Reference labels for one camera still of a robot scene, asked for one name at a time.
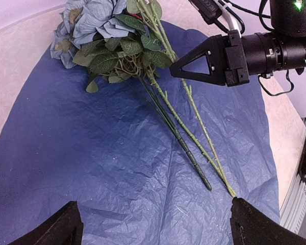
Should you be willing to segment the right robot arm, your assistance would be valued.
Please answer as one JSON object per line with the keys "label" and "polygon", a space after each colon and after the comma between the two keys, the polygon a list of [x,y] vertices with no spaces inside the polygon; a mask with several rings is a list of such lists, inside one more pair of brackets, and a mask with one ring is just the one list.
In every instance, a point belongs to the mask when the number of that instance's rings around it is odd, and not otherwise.
{"label": "right robot arm", "polygon": [[306,1],[270,1],[265,33],[244,35],[245,25],[229,1],[192,1],[204,21],[224,36],[211,36],[170,67],[173,77],[219,86],[268,79],[276,71],[306,68]]}

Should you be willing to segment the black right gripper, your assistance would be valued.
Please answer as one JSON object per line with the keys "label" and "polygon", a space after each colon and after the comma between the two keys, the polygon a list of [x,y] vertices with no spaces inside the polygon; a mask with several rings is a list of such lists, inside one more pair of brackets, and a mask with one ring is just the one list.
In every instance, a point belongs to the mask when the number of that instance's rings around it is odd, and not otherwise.
{"label": "black right gripper", "polygon": [[170,72],[175,78],[218,86],[224,86],[225,80],[228,87],[249,83],[248,67],[239,31],[229,31],[225,43],[221,35],[207,38],[172,64]]}

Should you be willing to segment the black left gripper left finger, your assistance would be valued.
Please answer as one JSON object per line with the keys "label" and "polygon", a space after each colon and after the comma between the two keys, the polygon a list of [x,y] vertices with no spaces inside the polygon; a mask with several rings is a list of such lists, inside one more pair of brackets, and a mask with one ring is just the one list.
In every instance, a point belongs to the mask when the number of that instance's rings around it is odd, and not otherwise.
{"label": "black left gripper left finger", "polygon": [[31,232],[10,244],[82,244],[84,223],[78,203],[70,201]]}

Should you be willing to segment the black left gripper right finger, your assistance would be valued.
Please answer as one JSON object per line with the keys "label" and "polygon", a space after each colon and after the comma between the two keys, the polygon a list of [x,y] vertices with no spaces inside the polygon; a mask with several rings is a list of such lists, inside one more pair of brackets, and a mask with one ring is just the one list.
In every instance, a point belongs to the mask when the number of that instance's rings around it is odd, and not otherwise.
{"label": "black left gripper right finger", "polygon": [[268,218],[243,198],[233,198],[231,231],[234,245],[306,244],[306,239]]}

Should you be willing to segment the blue fake flower bunch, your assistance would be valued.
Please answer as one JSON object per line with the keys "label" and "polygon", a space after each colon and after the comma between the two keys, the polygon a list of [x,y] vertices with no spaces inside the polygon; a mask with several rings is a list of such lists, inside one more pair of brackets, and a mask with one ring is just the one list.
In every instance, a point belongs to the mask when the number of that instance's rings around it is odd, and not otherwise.
{"label": "blue fake flower bunch", "polygon": [[205,187],[211,189],[177,129],[180,117],[157,83],[159,69],[172,64],[171,50],[158,26],[162,14],[158,1],[67,1],[50,55],[67,69],[86,68],[88,93],[98,91],[98,77],[109,83],[138,79],[148,94],[147,103],[175,136]]}

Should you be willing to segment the blue wrapping paper sheet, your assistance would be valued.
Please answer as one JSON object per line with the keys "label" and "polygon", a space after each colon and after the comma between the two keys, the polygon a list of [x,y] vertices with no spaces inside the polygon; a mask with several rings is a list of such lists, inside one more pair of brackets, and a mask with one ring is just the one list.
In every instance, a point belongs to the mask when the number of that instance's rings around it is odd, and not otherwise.
{"label": "blue wrapping paper sheet", "polygon": [[[36,228],[69,201],[82,244],[233,244],[232,197],[179,127],[212,185],[143,98],[142,84],[85,92],[87,72],[65,69],[49,47],[0,135],[0,244]],[[187,81],[227,179],[279,223],[278,180],[257,77],[237,87]]]}

